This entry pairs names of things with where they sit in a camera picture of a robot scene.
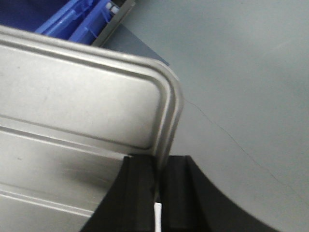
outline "blue plastic bin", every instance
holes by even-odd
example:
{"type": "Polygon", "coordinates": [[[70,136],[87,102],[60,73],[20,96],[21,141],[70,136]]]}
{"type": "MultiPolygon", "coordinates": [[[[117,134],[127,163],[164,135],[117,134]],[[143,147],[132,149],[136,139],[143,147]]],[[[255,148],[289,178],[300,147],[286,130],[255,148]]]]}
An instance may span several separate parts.
{"type": "Polygon", "coordinates": [[[69,40],[91,44],[112,18],[110,10],[105,7],[108,2],[110,1],[101,0],[70,36],[69,40]]]}
{"type": "Polygon", "coordinates": [[[98,0],[70,0],[35,32],[67,40],[97,2],[98,0]]]}
{"type": "Polygon", "coordinates": [[[0,0],[0,24],[35,31],[68,0],[0,0]]]}

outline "white strip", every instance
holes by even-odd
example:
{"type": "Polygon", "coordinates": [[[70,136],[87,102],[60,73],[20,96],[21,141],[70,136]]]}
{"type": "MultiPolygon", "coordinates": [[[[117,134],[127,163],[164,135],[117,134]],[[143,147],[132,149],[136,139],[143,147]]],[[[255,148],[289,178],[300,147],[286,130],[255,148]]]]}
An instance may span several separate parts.
{"type": "Polygon", "coordinates": [[[154,217],[155,217],[155,232],[161,232],[161,212],[162,212],[162,204],[154,203],[154,217]]]}

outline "crack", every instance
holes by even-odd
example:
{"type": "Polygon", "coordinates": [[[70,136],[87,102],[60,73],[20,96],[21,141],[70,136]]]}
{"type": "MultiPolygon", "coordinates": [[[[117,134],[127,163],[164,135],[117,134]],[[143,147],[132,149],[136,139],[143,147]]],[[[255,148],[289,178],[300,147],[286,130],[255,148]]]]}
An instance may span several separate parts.
{"type": "Polygon", "coordinates": [[[271,177],[273,177],[278,183],[288,187],[298,198],[300,198],[307,206],[309,206],[309,203],[307,202],[306,199],[304,199],[292,186],[282,182],[281,180],[279,180],[267,167],[261,165],[259,162],[257,162],[255,160],[255,158],[250,155],[234,138],[233,136],[226,130],[224,129],[222,126],[220,126],[218,123],[212,121],[207,114],[205,114],[205,112],[196,104],[194,104],[191,101],[188,101],[187,99],[184,99],[187,103],[193,105],[196,107],[196,109],[198,109],[202,115],[213,125],[216,125],[217,127],[219,127],[254,163],[255,165],[257,165],[258,167],[260,167],[261,169],[265,170],[268,174],[271,175],[271,177]]]}

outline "blue container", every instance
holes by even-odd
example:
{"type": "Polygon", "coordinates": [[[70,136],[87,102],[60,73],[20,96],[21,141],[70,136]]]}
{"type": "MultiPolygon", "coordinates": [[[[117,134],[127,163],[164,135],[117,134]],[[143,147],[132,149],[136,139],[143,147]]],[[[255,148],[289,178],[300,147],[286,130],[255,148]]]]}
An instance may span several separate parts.
{"type": "Polygon", "coordinates": [[[0,0],[0,24],[35,31],[68,0],[0,0]]]}
{"type": "Polygon", "coordinates": [[[35,32],[67,40],[97,3],[98,0],[70,0],[35,32]]]}
{"type": "Polygon", "coordinates": [[[82,44],[91,44],[112,18],[112,13],[106,8],[110,0],[101,0],[80,24],[69,40],[82,44]]]}

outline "grey surface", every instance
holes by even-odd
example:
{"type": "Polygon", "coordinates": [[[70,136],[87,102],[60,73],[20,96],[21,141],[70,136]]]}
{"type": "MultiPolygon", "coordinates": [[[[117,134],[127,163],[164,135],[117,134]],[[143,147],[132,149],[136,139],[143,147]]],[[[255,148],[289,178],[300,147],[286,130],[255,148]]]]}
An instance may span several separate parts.
{"type": "Polygon", "coordinates": [[[224,194],[282,232],[309,228],[308,9],[143,0],[124,22],[180,78],[187,101],[171,154],[193,156],[224,194]]]}
{"type": "Polygon", "coordinates": [[[183,104],[163,63],[2,26],[0,53],[1,231],[76,231],[124,155],[162,168],[183,104]]]}
{"type": "Polygon", "coordinates": [[[169,63],[160,57],[154,50],[148,47],[136,35],[134,35],[125,26],[119,25],[114,34],[103,46],[106,49],[129,53],[137,56],[157,59],[166,65],[169,63]]]}

